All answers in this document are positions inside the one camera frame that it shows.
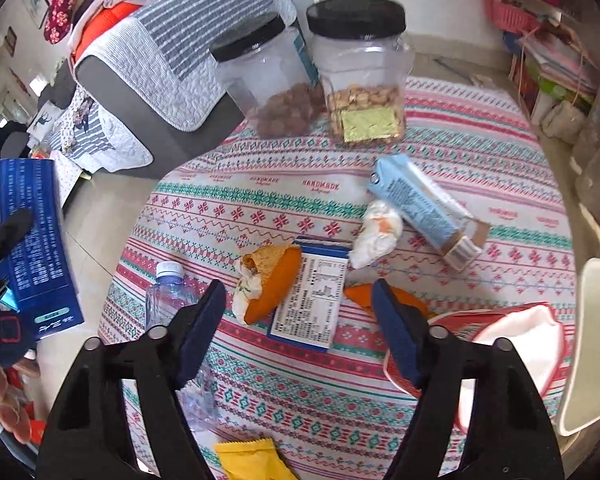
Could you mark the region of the person's left hand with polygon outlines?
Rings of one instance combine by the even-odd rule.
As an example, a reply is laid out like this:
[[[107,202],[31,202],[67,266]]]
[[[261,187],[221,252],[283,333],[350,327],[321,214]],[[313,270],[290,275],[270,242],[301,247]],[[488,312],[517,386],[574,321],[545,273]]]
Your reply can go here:
[[[8,393],[8,380],[0,367],[0,423],[19,443],[31,441],[32,428],[26,410]]]

